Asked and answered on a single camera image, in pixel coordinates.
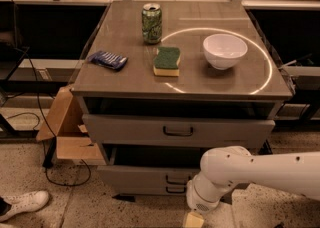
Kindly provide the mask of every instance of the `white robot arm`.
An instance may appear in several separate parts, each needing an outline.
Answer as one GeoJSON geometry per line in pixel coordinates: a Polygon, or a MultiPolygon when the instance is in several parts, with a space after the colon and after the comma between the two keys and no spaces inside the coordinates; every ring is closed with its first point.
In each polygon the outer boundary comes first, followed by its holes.
{"type": "Polygon", "coordinates": [[[253,156],[241,146],[214,148],[202,156],[200,168],[187,184],[187,203],[199,214],[242,183],[320,200],[320,152],[253,156]]]}

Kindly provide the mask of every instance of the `green can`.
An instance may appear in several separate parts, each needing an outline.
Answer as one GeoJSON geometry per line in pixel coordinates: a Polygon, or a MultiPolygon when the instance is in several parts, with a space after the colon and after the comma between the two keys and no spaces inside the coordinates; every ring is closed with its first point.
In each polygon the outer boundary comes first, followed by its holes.
{"type": "Polygon", "coordinates": [[[144,42],[157,44],[162,37],[162,11],[157,3],[148,3],[142,10],[142,35],[144,42]]]}

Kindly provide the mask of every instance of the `white bowl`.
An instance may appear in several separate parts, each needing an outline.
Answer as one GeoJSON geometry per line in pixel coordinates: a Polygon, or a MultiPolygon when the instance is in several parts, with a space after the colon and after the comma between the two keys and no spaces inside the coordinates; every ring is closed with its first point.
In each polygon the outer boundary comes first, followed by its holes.
{"type": "Polygon", "coordinates": [[[247,53],[247,44],[230,34],[213,34],[203,41],[204,55],[216,69],[225,70],[235,66],[247,53]]]}

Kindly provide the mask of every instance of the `concrete floor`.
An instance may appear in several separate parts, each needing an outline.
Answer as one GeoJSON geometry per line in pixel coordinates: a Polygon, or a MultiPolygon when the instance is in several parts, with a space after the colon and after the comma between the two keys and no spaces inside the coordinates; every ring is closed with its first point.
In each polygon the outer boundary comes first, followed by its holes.
{"type": "MultiPolygon", "coordinates": [[[[8,117],[13,109],[9,103],[6,107],[0,111],[8,117]]],[[[28,111],[37,110],[30,106],[28,111]]],[[[21,117],[14,124],[26,129],[32,128],[35,122],[31,115],[21,117]]],[[[319,136],[320,132],[277,132],[272,133],[268,141],[275,154],[320,151],[319,136]]],[[[33,190],[48,190],[51,195],[42,210],[19,214],[1,223],[0,228],[181,227],[189,211],[184,196],[136,196],[135,202],[113,199],[116,192],[102,183],[96,166],[90,166],[91,177],[83,185],[55,185],[46,177],[43,159],[43,145],[34,140],[0,139],[0,195],[33,190]]],[[[86,166],[58,161],[48,169],[47,175],[58,183],[78,184],[89,177],[89,172],[86,166]]],[[[281,223],[283,226],[279,227],[320,227],[318,201],[254,184],[246,190],[235,190],[232,199],[232,205],[220,203],[205,216],[203,227],[273,228],[281,223]]]]}

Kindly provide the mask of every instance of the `shoe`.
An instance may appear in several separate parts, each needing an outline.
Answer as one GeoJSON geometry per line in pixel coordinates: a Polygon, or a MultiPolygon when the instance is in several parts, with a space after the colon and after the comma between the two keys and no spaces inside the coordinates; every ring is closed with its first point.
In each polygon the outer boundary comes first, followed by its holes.
{"type": "Polygon", "coordinates": [[[34,191],[20,196],[2,198],[11,205],[11,209],[3,216],[0,216],[0,222],[6,221],[19,213],[34,212],[43,208],[49,201],[49,193],[47,191],[34,191]]]}

